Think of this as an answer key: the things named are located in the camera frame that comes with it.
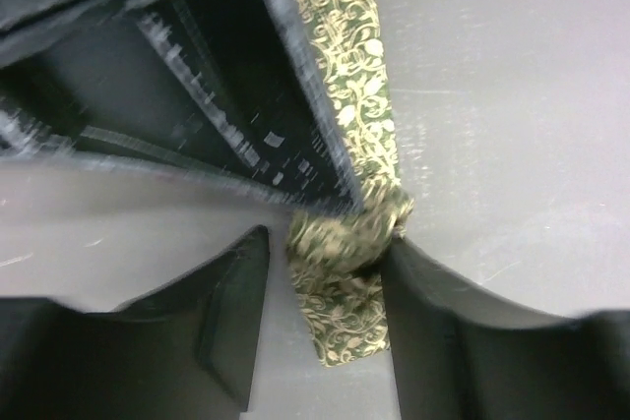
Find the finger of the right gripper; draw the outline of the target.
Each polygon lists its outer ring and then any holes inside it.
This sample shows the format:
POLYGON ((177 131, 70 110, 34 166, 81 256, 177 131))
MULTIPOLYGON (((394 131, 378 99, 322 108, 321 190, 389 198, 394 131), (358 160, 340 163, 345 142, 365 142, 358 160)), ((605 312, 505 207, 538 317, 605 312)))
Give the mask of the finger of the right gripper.
POLYGON ((1 0, 1 157, 362 206, 295 0, 1 0))

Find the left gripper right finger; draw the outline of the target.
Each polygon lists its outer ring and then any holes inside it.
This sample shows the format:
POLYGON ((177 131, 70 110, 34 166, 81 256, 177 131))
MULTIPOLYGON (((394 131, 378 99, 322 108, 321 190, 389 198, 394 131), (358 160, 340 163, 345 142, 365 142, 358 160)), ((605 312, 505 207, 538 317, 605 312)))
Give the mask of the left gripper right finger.
POLYGON ((576 318, 499 297, 411 242, 380 263, 405 419, 625 419, 629 314, 576 318))

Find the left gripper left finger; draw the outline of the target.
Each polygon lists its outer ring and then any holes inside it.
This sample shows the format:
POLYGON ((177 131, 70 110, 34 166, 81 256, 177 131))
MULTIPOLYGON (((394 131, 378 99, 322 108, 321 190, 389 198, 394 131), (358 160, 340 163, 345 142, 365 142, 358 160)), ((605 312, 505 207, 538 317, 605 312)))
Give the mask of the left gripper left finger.
POLYGON ((249 406, 270 234, 108 313, 1 301, 5 419, 236 419, 249 406))

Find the olive green patterned tie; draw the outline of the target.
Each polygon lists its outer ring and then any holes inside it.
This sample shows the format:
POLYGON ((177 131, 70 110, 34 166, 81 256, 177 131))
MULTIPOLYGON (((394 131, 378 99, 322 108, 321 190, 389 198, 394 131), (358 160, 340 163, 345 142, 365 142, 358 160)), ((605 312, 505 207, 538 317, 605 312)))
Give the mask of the olive green patterned tie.
POLYGON ((316 354, 336 367, 390 346, 377 260, 413 209, 403 189, 376 0, 297 0, 332 101, 363 211, 297 212, 286 255, 316 354))

